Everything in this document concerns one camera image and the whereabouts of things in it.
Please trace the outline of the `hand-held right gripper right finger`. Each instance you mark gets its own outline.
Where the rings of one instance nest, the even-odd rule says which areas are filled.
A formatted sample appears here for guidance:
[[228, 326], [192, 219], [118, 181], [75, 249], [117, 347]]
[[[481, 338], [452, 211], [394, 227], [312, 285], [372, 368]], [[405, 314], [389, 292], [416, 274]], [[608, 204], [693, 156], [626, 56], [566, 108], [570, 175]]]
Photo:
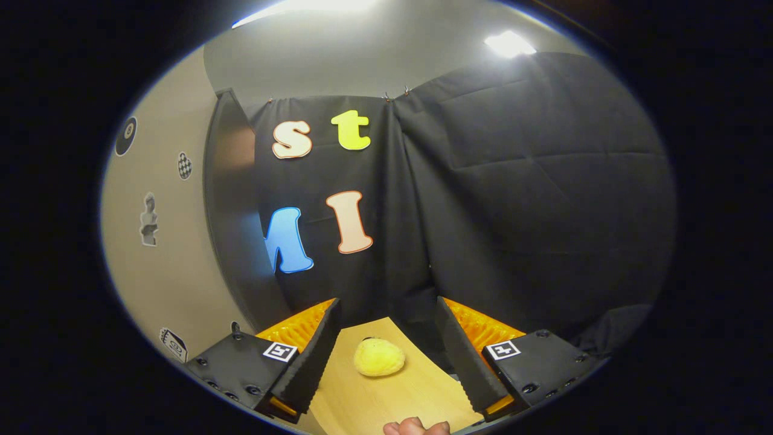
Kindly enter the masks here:
[[558, 398], [603, 364], [547, 329], [525, 333], [446, 297], [437, 297], [435, 322], [467, 399], [488, 423]]

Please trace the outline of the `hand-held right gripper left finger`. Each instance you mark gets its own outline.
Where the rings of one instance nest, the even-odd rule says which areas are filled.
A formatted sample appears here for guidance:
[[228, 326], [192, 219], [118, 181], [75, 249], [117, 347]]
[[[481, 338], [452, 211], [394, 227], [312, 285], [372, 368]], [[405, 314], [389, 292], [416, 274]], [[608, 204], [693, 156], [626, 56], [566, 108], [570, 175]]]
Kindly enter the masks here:
[[234, 326], [185, 368], [231, 401], [297, 424], [306, 414], [341, 330], [338, 298], [318, 303], [258, 334]]

